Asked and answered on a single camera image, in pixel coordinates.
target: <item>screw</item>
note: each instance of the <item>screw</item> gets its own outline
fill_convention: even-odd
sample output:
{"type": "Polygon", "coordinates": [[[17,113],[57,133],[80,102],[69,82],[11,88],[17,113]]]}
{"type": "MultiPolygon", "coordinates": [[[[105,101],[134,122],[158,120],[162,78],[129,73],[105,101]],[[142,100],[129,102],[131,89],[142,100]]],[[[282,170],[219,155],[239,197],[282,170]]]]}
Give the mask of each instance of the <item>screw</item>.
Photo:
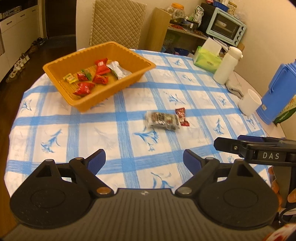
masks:
{"type": "Polygon", "coordinates": [[[100,187],[96,190],[96,192],[98,194],[101,194],[101,195],[106,195],[106,194],[109,194],[111,192],[111,188],[109,187],[100,187]]]}
{"type": "Polygon", "coordinates": [[[188,194],[192,193],[192,189],[189,187],[180,187],[177,189],[177,191],[179,193],[181,193],[182,195],[188,195],[188,194]]]}

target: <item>oven window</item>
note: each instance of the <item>oven window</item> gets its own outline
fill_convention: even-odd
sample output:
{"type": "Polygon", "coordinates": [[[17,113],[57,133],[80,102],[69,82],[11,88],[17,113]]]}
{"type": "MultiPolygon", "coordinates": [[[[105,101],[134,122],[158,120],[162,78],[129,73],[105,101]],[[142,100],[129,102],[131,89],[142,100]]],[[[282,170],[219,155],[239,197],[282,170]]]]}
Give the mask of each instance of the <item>oven window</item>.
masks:
{"type": "Polygon", "coordinates": [[[218,13],[211,29],[233,40],[239,25],[218,13]]]}

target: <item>human hand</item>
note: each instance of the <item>human hand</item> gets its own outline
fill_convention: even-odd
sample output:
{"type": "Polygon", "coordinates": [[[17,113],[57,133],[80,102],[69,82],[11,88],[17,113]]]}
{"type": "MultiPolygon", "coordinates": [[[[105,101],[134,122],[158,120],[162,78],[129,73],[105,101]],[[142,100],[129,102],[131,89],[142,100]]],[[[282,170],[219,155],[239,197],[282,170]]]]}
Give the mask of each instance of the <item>human hand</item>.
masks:
{"type": "MultiPolygon", "coordinates": [[[[271,175],[274,175],[274,171],[272,169],[273,167],[268,168],[268,173],[271,175]]],[[[283,202],[283,198],[282,196],[279,194],[279,185],[277,183],[276,180],[274,180],[271,183],[271,189],[275,192],[275,194],[277,195],[278,199],[279,199],[279,209],[278,211],[281,210],[281,204],[283,202]]],[[[287,201],[290,203],[296,202],[296,188],[288,195],[287,201]]]]}

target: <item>blue checkered tablecloth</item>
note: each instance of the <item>blue checkered tablecloth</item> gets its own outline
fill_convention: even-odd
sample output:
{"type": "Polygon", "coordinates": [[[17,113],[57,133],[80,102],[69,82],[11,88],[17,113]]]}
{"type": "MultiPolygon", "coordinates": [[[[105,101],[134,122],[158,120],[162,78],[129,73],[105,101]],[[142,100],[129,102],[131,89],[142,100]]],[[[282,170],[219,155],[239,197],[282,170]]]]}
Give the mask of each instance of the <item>blue checkered tablecloth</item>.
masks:
{"type": "MultiPolygon", "coordinates": [[[[97,176],[114,190],[174,191],[192,176],[182,161],[185,149],[229,163],[238,156],[216,151],[215,138],[265,135],[254,115],[238,109],[238,97],[191,58],[136,52],[157,67],[85,113],[71,107],[46,74],[24,93],[9,136],[4,179],[10,195],[44,159],[67,162],[100,148],[107,160],[97,176]],[[189,127],[176,132],[145,127],[147,110],[174,113],[180,107],[186,108],[189,127]]],[[[269,182],[265,166],[253,167],[269,182]]]]}

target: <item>quilted chair cushion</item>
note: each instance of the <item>quilted chair cushion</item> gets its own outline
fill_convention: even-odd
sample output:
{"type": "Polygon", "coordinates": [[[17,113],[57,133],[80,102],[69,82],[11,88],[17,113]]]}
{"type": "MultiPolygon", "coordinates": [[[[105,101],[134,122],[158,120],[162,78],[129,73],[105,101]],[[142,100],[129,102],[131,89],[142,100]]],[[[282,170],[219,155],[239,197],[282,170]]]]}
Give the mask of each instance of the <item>quilted chair cushion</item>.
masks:
{"type": "Polygon", "coordinates": [[[146,4],[130,0],[96,0],[89,45],[115,41],[138,49],[146,4]]]}

